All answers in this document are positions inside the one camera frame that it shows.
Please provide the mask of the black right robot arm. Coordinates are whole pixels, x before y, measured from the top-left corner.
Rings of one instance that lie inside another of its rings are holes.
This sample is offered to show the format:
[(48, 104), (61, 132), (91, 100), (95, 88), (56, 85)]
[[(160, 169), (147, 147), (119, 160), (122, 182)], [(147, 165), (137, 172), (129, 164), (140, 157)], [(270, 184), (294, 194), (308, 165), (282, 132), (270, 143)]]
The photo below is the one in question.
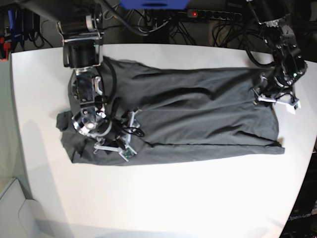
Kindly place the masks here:
[(103, 56), (103, 9), (132, 30), (106, 0), (20, 0), (20, 5), (56, 22), (62, 37), (63, 65), (73, 70), (73, 97), (79, 110), (72, 116), (75, 130), (95, 140), (94, 149), (118, 153), (124, 160), (137, 152), (131, 136), (141, 135), (136, 111), (117, 120), (107, 105), (114, 99), (117, 77), (114, 67)]

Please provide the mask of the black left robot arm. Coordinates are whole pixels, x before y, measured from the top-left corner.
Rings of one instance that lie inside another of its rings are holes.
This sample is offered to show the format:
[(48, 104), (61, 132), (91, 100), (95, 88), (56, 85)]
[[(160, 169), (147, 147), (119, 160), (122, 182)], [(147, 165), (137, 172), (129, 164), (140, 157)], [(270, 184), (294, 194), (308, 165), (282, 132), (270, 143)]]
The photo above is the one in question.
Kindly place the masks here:
[(259, 63), (250, 50), (249, 59), (260, 68), (271, 69), (262, 73), (253, 88), (255, 102), (284, 105), (295, 114), (301, 107), (295, 94), (295, 83), (307, 71), (307, 64), (290, 23), (290, 11), (283, 0), (249, 0), (247, 2), (255, 21), (264, 27), (264, 42), (271, 50), (273, 62)]

